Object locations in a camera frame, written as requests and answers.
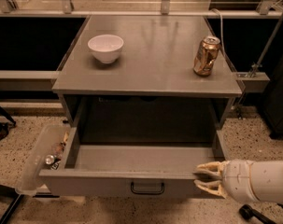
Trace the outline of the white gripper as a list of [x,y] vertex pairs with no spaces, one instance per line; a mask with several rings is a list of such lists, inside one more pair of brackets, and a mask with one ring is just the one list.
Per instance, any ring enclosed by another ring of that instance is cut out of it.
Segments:
[[219,197],[226,197],[226,192],[237,202],[252,203],[257,198],[251,187],[250,166],[253,161],[232,160],[212,161],[195,167],[197,175],[208,175],[216,181],[195,180],[197,188]]

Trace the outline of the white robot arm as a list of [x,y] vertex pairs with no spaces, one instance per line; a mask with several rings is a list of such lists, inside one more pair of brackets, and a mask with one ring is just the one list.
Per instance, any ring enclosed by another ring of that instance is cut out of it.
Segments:
[[283,161],[212,161],[193,173],[195,186],[209,194],[239,203],[283,205]]

